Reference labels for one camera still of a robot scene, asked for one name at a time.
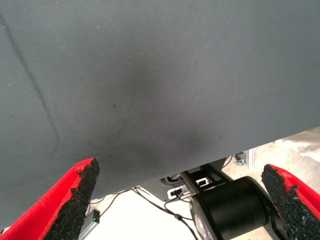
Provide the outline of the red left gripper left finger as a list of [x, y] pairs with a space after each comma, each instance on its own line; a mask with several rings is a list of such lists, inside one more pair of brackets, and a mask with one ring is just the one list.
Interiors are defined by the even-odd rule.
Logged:
[[95, 157], [70, 168], [6, 230], [2, 240], [77, 240], [100, 173]]

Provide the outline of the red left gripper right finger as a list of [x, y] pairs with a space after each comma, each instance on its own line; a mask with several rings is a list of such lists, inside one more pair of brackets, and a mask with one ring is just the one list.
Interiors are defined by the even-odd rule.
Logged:
[[320, 194], [289, 171], [272, 164], [261, 180], [290, 240], [320, 238]]

